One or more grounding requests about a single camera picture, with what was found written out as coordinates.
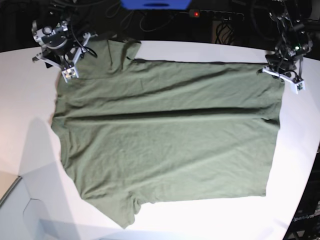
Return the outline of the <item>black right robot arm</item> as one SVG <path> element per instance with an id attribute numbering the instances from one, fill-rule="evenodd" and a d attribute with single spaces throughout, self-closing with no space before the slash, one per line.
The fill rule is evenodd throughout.
<path id="1" fill-rule="evenodd" d="M 64 81 L 79 77 L 77 62 L 84 56 L 94 58 L 98 54 L 88 42 L 96 34 L 88 31 L 86 17 L 95 2 L 77 0 L 51 0 L 48 12 L 32 22 L 31 33 L 40 46 L 40 52 L 32 62 L 41 61 L 47 68 L 55 67 L 61 72 Z"/>

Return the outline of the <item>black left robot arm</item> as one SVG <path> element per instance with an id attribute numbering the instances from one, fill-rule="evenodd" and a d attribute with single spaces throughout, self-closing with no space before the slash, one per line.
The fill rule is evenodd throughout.
<path id="1" fill-rule="evenodd" d="M 298 94 L 306 89 L 302 78 L 303 60 L 312 50 L 313 42 L 305 30 L 296 0 L 269 0 L 266 5 L 279 37 L 274 53 L 265 55 L 267 64 L 257 74 L 265 73 L 289 83 L 291 90 Z"/>

